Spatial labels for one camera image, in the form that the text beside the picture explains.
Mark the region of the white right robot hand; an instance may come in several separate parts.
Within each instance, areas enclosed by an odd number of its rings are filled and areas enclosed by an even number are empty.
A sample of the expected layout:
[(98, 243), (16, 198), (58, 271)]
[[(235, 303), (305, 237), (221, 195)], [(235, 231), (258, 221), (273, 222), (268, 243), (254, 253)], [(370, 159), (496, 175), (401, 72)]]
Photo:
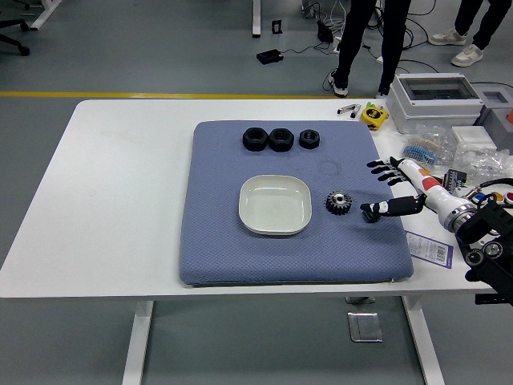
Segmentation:
[(367, 167), (389, 186), (408, 181), (418, 192), (416, 196), (362, 204), (360, 209), (368, 221), (376, 221), (379, 217), (413, 215), (427, 207), (438, 214), (444, 229), (454, 233), (456, 221), (472, 211), (468, 200), (451, 195), (427, 170), (411, 159), (390, 157), (388, 161), (371, 161)]

